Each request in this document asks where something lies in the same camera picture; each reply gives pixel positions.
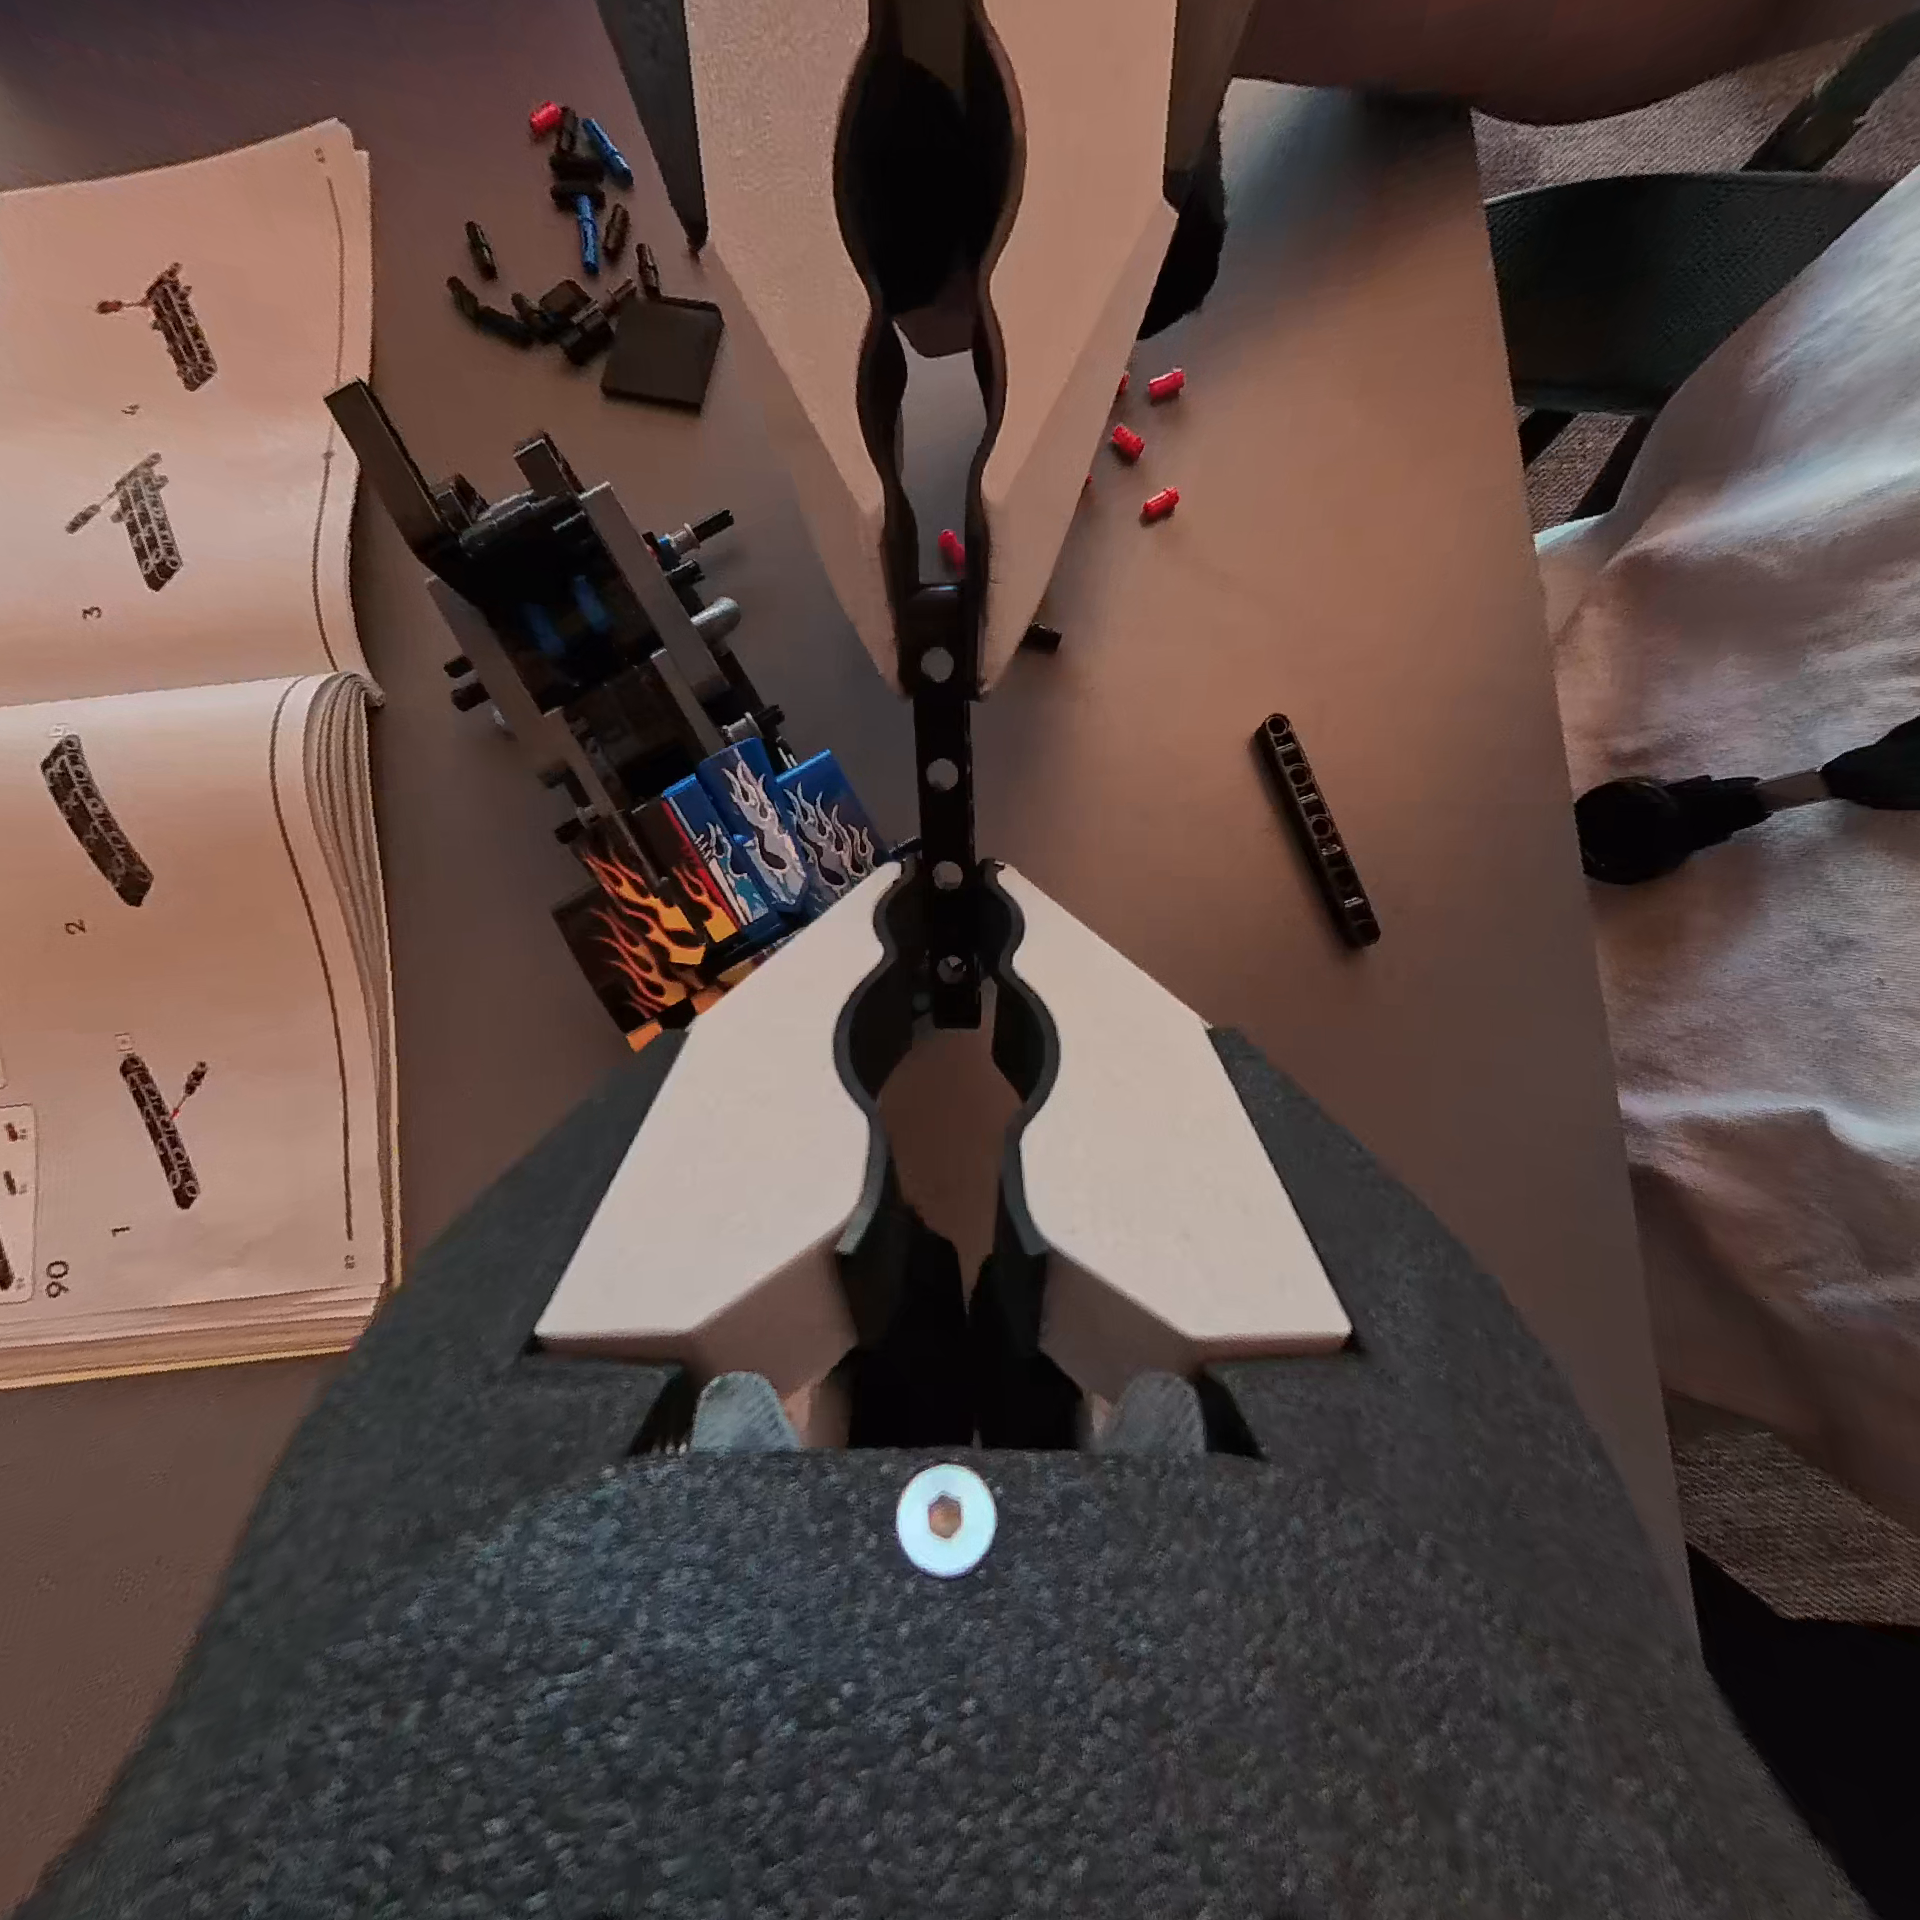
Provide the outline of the open lego instruction booklet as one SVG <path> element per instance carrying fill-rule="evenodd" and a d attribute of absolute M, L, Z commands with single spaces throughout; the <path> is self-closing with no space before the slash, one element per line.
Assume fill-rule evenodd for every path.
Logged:
<path fill-rule="evenodd" d="M 396 1284 L 396 1021 L 326 395 L 336 118 L 5 191 L 3 1384 L 347 1351 Z"/>

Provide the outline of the short black lego beam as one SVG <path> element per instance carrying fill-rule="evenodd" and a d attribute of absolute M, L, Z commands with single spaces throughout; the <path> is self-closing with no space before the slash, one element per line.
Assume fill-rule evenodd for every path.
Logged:
<path fill-rule="evenodd" d="M 917 893 L 931 1021 L 981 1022 L 981 857 L 975 843 L 974 698 L 977 622 L 960 585 L 909 592 L 899 679 L 914 718 L 918 781 Z"/>

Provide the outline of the cluster of red black lego pins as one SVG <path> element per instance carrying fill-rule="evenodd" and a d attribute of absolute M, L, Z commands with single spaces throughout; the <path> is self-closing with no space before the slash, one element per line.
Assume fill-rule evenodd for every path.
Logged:
<path fill-rule="evenodd" d="M 1137 410 L 1165 407 L 1186 392 L 1186 370 L 1182 366 L 1165 368 L 1154 374 L 1137 374 L 1133 368 L 1117 376 L 1114 394 L 1114 410 L 1109 418 L 1105 438 L 1100 446 L 1119 467 L 1137 467 L 1147 451 L 1144 431 L 1133 425 L 1130 406 Z M 1051 655 L 1061 648 L 1061 616 L 1051 601 L 1055 590 L 1042 590 L 1039 612 L 1027 623 L 1020 648 L 1035 655 Z"/>

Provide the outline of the long black lego beam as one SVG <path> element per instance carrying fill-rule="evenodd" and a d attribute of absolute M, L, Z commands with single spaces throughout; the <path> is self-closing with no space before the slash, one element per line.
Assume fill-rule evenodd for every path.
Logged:
<path fill-rule="evenodd" d="M 1260 722 L 1254 732 L 1254 753 L 1331 930 L 1347 949 L 1373 946 L 1382 934 L 1373 902 L 1357 876 L 1354 857 L 1331 817 L 1297 731 L 1284 712 L 1270 712 Z"/>

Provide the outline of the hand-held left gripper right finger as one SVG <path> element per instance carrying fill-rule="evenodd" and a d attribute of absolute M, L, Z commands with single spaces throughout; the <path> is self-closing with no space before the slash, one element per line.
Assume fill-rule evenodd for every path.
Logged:
<path fill-rule="evenodd" d="M 1335 1355 L 1328 1272 L 1213 1028 L 996 863 L 991 1063 L 1019 1094 L 981 1270 L 981 1437 L 1045 1451 L 1147 1373 Z"/>

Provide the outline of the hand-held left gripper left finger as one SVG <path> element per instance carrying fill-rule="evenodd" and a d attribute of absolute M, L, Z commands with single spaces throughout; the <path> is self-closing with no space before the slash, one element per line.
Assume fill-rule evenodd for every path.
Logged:
<path fill-rule="evenodd" d="M 860 881 L 697 1016 L 542 1310 L 543 1355 L 749 1373 L 803 1444 L 847 1436 L 834 1372 L 899 1300 L 881 1091 L 909 1052 L 889 913 Z"/>

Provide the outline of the person's right forearm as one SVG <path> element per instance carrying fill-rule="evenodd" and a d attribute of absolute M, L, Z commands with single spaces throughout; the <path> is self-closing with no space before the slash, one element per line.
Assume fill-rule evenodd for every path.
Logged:
<path fill-rule="evenodd" d="M 1263 3 L 1233 76 L 1458 102 L 1524 126 L 1645 108 L 1874 31 L 1906 3 Z"/>

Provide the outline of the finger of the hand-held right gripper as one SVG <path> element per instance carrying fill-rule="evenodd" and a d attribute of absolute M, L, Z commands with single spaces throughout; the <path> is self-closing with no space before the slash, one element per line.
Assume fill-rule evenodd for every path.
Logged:
<path fill-rule="evenodd" d="M 892 4 L 689 3 L 707 237 L 742 368 L 851 631 L 904 698 L 882 566 L 882 483 L 860 421 L 870 328 L 841 226 L 838 151 L 856 68 Z"/>
<path fill-rule="evenodd" d="M 1061 557 L 1254 4 L 988 3 L 1011 202 L 981 270 L 991 370 L 970 497 L 981 688 Z"/>

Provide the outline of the partly built lego model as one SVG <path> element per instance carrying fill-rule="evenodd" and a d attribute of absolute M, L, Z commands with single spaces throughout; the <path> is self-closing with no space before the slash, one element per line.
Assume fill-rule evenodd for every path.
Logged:
<path fill-rule="evenodd" d="M 797 755 L 733 653 L 737 604 L 702 597 L 727 509 L 639 529 L 551 437 L 521 489 L 428 482 L 364 380 L 326 406 L 431 576 L 455 641 L 449 698 L 485 709 L 559 798 L 585 881 L 552 909 L 634 1049 L 683 1029 L 889 857 L 829 749 Z"/>

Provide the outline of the person's white shirt torso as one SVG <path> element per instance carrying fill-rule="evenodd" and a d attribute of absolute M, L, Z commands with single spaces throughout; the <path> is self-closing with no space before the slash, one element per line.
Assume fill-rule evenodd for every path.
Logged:
<path fill-rule="evenodd" d="M 1916 718 L 1916 173 L 1535 545 L 1576 792 Z M 1663 1386 L 1916 1529 L 1916 814 L 1794 807 L 1591 900 Z"/>

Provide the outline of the cluster of black blue lego pins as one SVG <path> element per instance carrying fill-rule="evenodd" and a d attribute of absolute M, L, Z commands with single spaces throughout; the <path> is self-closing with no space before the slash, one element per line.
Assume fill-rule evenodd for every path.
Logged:
<path fill-rule="evenodd" d="M 464 222 L 468 264 L 479 277 L 445 277 L 445 296 L 468 329 L 511 348 L 557 348 L 572 368 L 610 356 L 623 316 L 663 296 L 659 261 L 634 227 L 628 156 L 590 114 L 557 100 L 527 115 L 545 154 L 545 195 L 575 234 L 580 273 L 532 296 L 511 289 L 486 227 Z"/>

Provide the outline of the black flat lego tile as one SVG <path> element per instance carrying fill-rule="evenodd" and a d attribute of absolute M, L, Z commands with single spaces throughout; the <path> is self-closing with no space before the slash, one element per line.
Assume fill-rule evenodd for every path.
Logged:
<path fill-rule="evenodd" d="M 721 308 L 704 298 L 621 304 L 599 380 L 600 395 L 697 415 L 723 329 Z"/>

